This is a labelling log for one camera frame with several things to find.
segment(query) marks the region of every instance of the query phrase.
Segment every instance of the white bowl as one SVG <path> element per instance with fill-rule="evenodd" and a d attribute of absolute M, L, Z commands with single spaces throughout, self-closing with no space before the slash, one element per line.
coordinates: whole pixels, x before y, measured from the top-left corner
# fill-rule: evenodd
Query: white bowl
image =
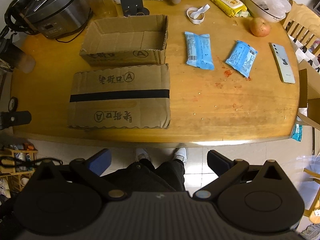
<path fill-rule="evenodd" d="M 261 17 L 265 19 L 268 22 L 276 23 L 280 22 L 284 18 L 278 18 L 273 16 L 272 14 L 268 13 L 264 9 L 262 9 L 259 5 L 257 5 L 254 1 L 252 0 L 243 0 L 243 3 L 246 5 L 248 10 L 250 11 L 250 14 L 253 17 Z"/>

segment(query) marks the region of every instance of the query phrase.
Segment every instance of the black robotic device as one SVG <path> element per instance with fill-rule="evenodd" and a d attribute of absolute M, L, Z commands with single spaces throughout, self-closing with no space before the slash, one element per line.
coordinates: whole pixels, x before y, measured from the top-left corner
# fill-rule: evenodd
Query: black robotic device
<path fill-rule="evenodd" d="M 87 168 L 93 159 L 43 161 L 0 206 L 0 218 L 8 218 L 1 239 L 303 239 L 294 231 L 303 200 L 276 161 L 249 165 L 211 150 L 207 163 L 219 177 L 191 198 L 127 194 Z"/>

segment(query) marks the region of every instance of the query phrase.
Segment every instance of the black tape strip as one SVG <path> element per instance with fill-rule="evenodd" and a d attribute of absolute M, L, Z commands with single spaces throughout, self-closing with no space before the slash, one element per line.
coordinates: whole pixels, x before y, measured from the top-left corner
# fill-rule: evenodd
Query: black tape strip
<path fill-rule="evenodd" d="M 70 96 L 70 103 L 112 99 L 169 98 L 169 92 L 169 89 L 152 89 L 78 94 Z"/>

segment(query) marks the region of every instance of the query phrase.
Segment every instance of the white smartphone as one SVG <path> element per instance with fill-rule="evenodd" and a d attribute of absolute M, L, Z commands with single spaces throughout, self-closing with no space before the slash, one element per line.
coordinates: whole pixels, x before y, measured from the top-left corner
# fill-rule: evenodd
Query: white smartphone
<path fill-rule="evenodd" d="M 270 43 L 270 46 L 276 59 L 281 81 L 284 83 L 295 84 L 296 81 L 284 47 L 274 43 Z"/>

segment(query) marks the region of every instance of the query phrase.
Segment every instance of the blue wipes packet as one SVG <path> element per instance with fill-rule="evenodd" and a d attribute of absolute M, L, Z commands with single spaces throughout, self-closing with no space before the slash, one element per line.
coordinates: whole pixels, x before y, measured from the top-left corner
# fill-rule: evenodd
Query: blue wipes packet
<path fill-rule="evenodd" d="M 185 35 L 188 49 L 187 64 L 202 69 L 213 70 L 210 35 L 197 35 L 190 32 L 185 32 Z"/>
<path fill-rule="evenodd" d="M 291 136 L 292 139 L 295 139 L 298 142 L 301 142 L 301 138 L 302 138 L 302 125 L 300 124 L 295 124 L 295 126 L 293 127 L 293 133 Z"/>
<path fill-rule="evenodd" d="M 253 47 L 250 47 L 250 45 L 243 41 L 237 41 L 226 63 L 248 78 L 257 54 L 258 52 Z"/>

